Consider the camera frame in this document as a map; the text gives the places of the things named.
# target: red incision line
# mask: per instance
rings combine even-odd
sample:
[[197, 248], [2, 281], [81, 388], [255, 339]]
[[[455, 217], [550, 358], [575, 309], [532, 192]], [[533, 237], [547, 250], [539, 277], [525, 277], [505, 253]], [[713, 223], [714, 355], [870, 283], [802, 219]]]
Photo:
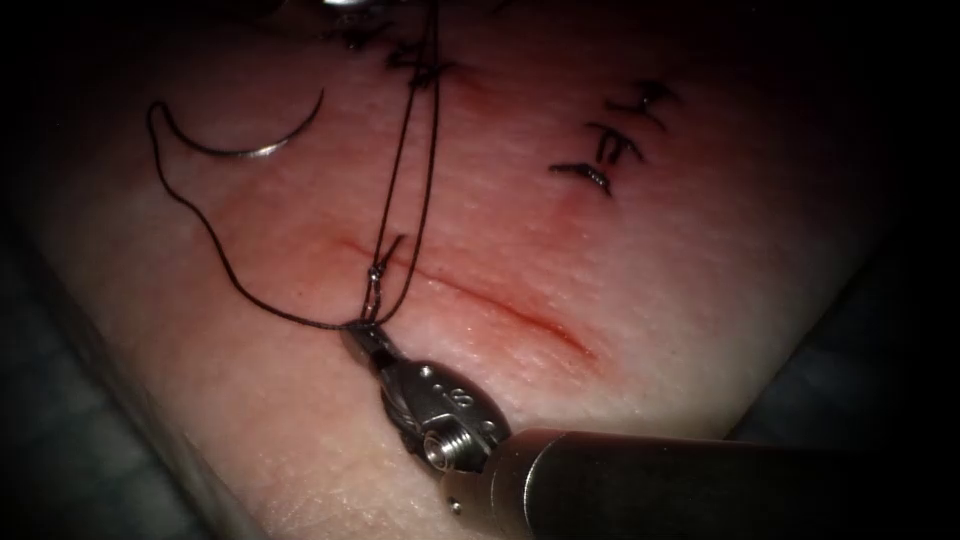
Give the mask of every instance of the red incision line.
[[[363, 255], [364, 255], [365, 257], [367, 257], [368, 259], [373, 258], [373, 252], [367, 251], [367, 250], [365, 250], [364, 248], [358, 246], [357, 244], [354, 244], [353, 242], [351, 242], [351, 241], [349, 241], [349, 240], [340, 240], [340, 244], [342, 244], [342, 245], [344, 245], [344, 246], [352, 249], [353, 251], [356, 251], [356, 252], [359, 252], [359, 253], [363, 254]], [[409, 262], [409, 261], [402, 260], [402, 259], [398, 258], [396, 255], [394, 255], [393, 257], [390, 258], [390, 265], [394, 265], [394, 264], [403, 266], [403, 267], [405, 267], [405, 268], [409, 268], [409, 267], [410, 267], [410, 262]], [[417, 274], [417, 275], [423, 276], [423, 277], [425, 277], [425, 278], [427, 278], [427, 279], [430, 279], [430, 280], [439, 281], [440, 283], [446, 285], [447, 287], [450, 287], [451, 289], [455, 289], [455, 290], [457, 290], [457, 291], [460, 291], [461, 293], [463, 293], [463, 294], [465, 294], [465, 295], [467, 295], [467, 296], [469, 296], [469, 297], [471, 297], [471, 298], [473, 298], [473, 299], [475, 299], [475, 300], [478, 300], [478, 301], [480, 301], [480, 302], [484, 302], [484, 303], [487, 303], [487, 304], [491, 304], [491, 305], [493, 305], [493, 306], [496, 306], [500, 311], [504, 311], [504, 312], [506, 312], [507, 314], [511, 315], [513, 318], [519, 319], [519, 320], [521, 321], [521, 323], [526, 324], [526, 325], [528, 325], [528, 326], [532, 326], [532, 327], [534, 327], [534, 328], [538, 328], [538, 329], [540, 329], [540, 330], [543, 330], [543, 331], [545, 331], [545, 332], [547, 332], [547, 333], [555, 336], [557, 339], [559, 339], [560, 341], [566, 343], [567, 345], [569, 345], [570, 347], [572, 347], [573, 349], [575, 349], [579, 354], [581, 354], [585, 359], [587, 359], [588, 362], [585, 362], [585, 364], [587, 365], [587, 367], [590, 368], [591, 371], [595, 371], [595, 372], [598, 371], [597, 355], [594, 354], [593, 351], [591, 351], [590, 349], [588, 349], [587, 347], [585, 347], [582, 343], [580, 343], [579, 341], [577, 341], [576, 339], [574, 339], [573, 337], [571, 337], [569, 334], [567, 334], [566, 331], [564, 331], [563, 326], [561, 326], [561, 325], [559, 325], [559, 324], [557, 324], [557, 323], [553, 323], [553, 322], [550, 322], [550, 321], [546, 321], [546, 320], [543, 320], [543, 319], [538, 319], [538, 318], [536, 318], [536, 317], [532, 317], [532, 316], [527, 315], [527, 314], [525, 314], [525, 313], [521, 313], [521, 312], [517, 311], [516, 309], [514, 309], [514, 308], [512, 308], [512, 307], [510, 307], [510, 306], [508, 306], [508, 305], [506, 305], [506, 304], [503, 304], [503, 303], [501, 303], [501, 302], [498, 302], [498, 301], [496, 301], [496, 300], [494, 300], [494, 299], [492, 299], [492, 298], [486, 297], [486, 296], [484, 296], [484, 295], [482, 295], [482, 294], [480, 294], [480, 293], [478, 293], [478, 292], [475, 292], [475, 291], [471, 291], [471, 290], [469, 290], [469, 289], [466, 289], [466, 288], [464, 288], [464, 287], [462, 287], [462, 286], [460, 286], [460, 285], [457, 285], [457, 284], [455, 284], [455, 283], [451, 283], [450, 281], [447, 281], [446, 279], [443, 279], [443, 278], [441, 278], [441, 277], [428, 274], [428, 273], [426, 273], [426, 272], [424, 272], [424, 271], [422, 271], [422, 270], [420, 270], [420, 269], [414, 270], [414, 273]]]

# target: completed suture stitch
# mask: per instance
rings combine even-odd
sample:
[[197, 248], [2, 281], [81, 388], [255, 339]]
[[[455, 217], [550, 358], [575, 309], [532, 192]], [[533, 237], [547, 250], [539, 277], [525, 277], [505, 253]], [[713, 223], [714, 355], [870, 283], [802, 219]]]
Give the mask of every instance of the completed suture stitch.
[[603, 152], [607, 148], [607, 141], [613, 139], [613, 150], [610, 151], [610, 156], [607, 158], [611, 164], [616, 164], [617, 160], [620, 159], [620, 154], [623, 153], [624, 149], [627, 149], [640, 161], [643, 161], [643, 154], [640, 153], [640, 149], [637, 148], [637, 145], [627, 138], [626, 135], [620, 133], [616, 129], [605, 126], [597, 122], [587, 122], [585, 124], [587, 127], [597, 128], [603, 130], [603, 135], [600, 136], [600, 145], [597, 147], [597, 163], [603, 163]]
[[411, 88], [426, 88], [430, 83], [438, 79], [447, 69], [453, 67], [453, 62], [434, 63], [433, 65], [424, 65], [417, 60], [405, 60], [404, 57], [413, 52], [422, 50], [426, 45], [423, 42], [407, 45], [400, 42], [396, 48], [387, 55], [387, 69], [414, 68], [414, 75], [409, 81]]
[[594, 183], [603, 188], [603, 191], [608, 197], [613, 197], [613, 193], [610, 193], [610, 179], [602, 172], [594, 169], [593, 165], [589, 163], [557, 163], [551, 165], [548, 170], [550, 172], [572, 172], [579, 174], [584, 178], [593, 180]]
[[[670, 91], [670, 89], [668, 89], [662, 83], [657, 81], [643, 79], [636, 81], [634, 85], [639, 87], [641, 91], [640, 100], [637, 105], [620, 105], [613, 103], [610, 100], [605, 100], [604, 105], [606, 108], [609, 110], [641, 114], [654, 121], [658, 126], [660, 126], [661, 129], [665, 131], [666, 126], [664, 126], [660, 120], [649, 114], [649, 106], [655, 101], [665, 97], [677, 99], [676, 94]], [[611, 165], [615, 165], [617, 163], [624, 150], [628, 150], [633, 153], [641, 162], [644, 161], [643, 154], [640, 152], [640, 148], [636, 145], [636, 143], [634, 143], [632, 139], [621, 133], [616, 128], [601, 124], [599, 122], [587, 122], [584, 125], [586, 127], [591, 127], [602, 131], [600, 134], [600, 143], [597, 145], [597, 153], [595, 156], [595, 160], [598, 164], [603, 163], [604, 154], [607, 150], [607, 143], [610, 141], [613, 141], [613, 148], [607, 155], [607, 162]], [[550, 172], [570, 172], [578, 174], [584, 178], [592, 180], [595, 184], [600, 186], [608, 197], [613, 197], [613, 193], [610, 191], [610, 179], [605, 173], [597, 170], [589, 163], [557, 163], [550, 165], [547, 170]]]
[[659, 81], [640, 79], [634, 81], [633, 84], [640, 90], [640, 98], [638, 99], [636, 105], [621, 105], [608, 99], [603, 102], [604, 106], [611, 111], [630, 112], [649, 118], [660, 129], [666, 131], [667, 126], [663, 125], [663, 122], [661, 122], [660, 119], [650, 114], [650, 105], [664, 98], [673, 98], [679, 100], [677, 95]]

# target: metal surface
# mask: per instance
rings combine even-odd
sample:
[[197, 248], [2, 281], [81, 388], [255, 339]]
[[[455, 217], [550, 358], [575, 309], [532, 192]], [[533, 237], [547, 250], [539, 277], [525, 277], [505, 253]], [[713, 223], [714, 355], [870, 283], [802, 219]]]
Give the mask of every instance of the metal surface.
[[407, 450], [435, 469], [478, 472], [510, 436], [503, 412], [467, 377], [409, 360], [378, 326], [342, 330], [340, 337], [380, 382], [384, 410]]
[[543, 429], [441, 489], [464, 526], [510, 539], [819, 537], [917, 514], [888, 468], [852, 454]]

